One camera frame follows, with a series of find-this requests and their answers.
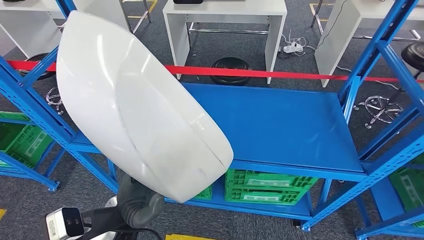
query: camera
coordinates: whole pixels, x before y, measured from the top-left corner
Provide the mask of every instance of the camera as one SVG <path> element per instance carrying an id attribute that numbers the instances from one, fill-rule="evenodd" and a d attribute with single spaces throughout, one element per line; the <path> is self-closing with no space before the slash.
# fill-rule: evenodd
<path id="1" fill-rule="evenodd" d="M 62 207 L 41 219 L 45 240 L 74 240 L 84 234 L 80 210 Z"/>

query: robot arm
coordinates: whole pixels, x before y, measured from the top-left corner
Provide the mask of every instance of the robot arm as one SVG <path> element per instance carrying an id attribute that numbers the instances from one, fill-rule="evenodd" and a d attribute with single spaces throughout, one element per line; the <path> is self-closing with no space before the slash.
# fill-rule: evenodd
<path id="1" fill-rule="evenodd" d="M 133 233 L 151 232 L 158 240 L 161 237 L 153 230 L 144 228 L 155 219 L 165 205 L 164 196 L 144 186 L 125 174 L 120 181 L 117 205 L 92 209 L 80 213 L 76 207 L 62 207 L 41 220 L 44 235 L 49 240 L 123 240 L 132 239 Z M 90 218 L 91 223 L 84 222 Z M 85 233 L 84 227 L 90 228 Z M 124 233 L 124 235 L 107 232 Z"/>
<path id="2" fill-rule="evenodd" d="M 164 196 L 180 203 L 193 198 L 233 160 L 214 120 L 127 29 L 71 12 L 56 76 L 72 120 L 127 175 L 115 207 L 48 214 L 43 224 L 50 240 L 144 231 L 161 212 Z M 85 224 L 91 230 L 84 234 L 85 217 L 91 217 Z"/>

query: white table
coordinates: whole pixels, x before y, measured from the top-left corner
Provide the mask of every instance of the white table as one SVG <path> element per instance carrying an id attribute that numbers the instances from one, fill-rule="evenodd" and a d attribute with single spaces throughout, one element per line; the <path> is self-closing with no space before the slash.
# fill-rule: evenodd
<path id="1" fill-rule="evenodd" d="M 79 11 L 105 18 L 128 29 L 120 0 L 73 2 Z M 0 27 L 27 57 L 49 53 L 59 45 L 62 33 L 53 19 L 65 19 L 56 0 L 0 0 Z"/>
<path id="2" fill-rule="evenodd" d="M 287 9 L 284 0 L 205 0 L 201 4 L 174 4 L 163 8 L 173 62 L 184 66 L 190 50 L 187 22 L 269 24 L 265 46 L 266 70 L 274 69 Z"/>
<path id="3" fill-rule="evenodd" d="M 347 0 L 335 22 L 343 1 L 337 0 L 335 3 L 318 45 L 323 42 L 331 28 L 332 30 L 315 51 L 319 74 L 332 75 L 356 29 L 378 28 L 394 2 L 393 0 Z M 424 8 L 416 7 L 412 10 L 402 28 L 424 30 Z M 322 87 L 325 88 L 328 82 L 328 79 L 321 79 Z"/>

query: green storage basket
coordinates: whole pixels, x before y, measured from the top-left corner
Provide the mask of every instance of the green storage basket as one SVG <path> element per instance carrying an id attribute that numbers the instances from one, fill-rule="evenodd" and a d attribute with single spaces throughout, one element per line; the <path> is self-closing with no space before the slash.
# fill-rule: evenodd
<path id="1" fill-rule="evenodd" d="M 237 187 L 276 187 L 297 188 L 309 190 L 316 182 L 317 177 L 276 174 L 260 171 L 228 169 L 225 174 L 225 186 Z"/>
<path id="2" fill-rule="evenodd" d="M 424 206 L 423 170 L 404 168 L 400 173 L 392 173 L 389 178 L 402 201 L 405 211 Z M 424 228 L 424 220 L 412 225 L 417 228 Z"/>
<path id="3" fill-rule="evenodd" d="M 234 203 L 296 205 L 307 193 L 299 188 L 225 187 L 225 201 Z"/>
<path id="4" fill-rule="evenodd" d="M 208 186 L 205 190 L 197 194 L 194 199 L 211 200 L 212 199 L 212 185 Z"/>
<path id="5" fill-rule="evenodd" d="M 29 121 L 20 112 L 0 112 L 0 118 Z M 40 127 L 18 123 L 0 122 L 0 151 L 33 168 L 41 159 L 53 139 Z M 0 161 L 0 167 L 10 167 Z"/>

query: power strip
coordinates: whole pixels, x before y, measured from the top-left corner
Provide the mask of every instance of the power strip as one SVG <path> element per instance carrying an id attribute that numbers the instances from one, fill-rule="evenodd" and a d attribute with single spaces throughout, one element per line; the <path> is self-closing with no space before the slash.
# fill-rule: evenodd
<path id="1" fill-rule="evenodd" d="M 294 52 L 299 52 L 299 53 L 301 53 L 301 52 L 303 52 L 303 51 L 304 51 L 304 48 L 303 48 L 303 47 L 302 47 L 302 45 L 300 45 L 299 43 L 297 43 L 297 42 L 292 42 L 292 43 L 290 43 L 290 45 L 287 45 L 287 46 L 283 47 L 283 51 L 284 51 L 286 54 L 290 54 L 290 53 L 294 53 Z"/>

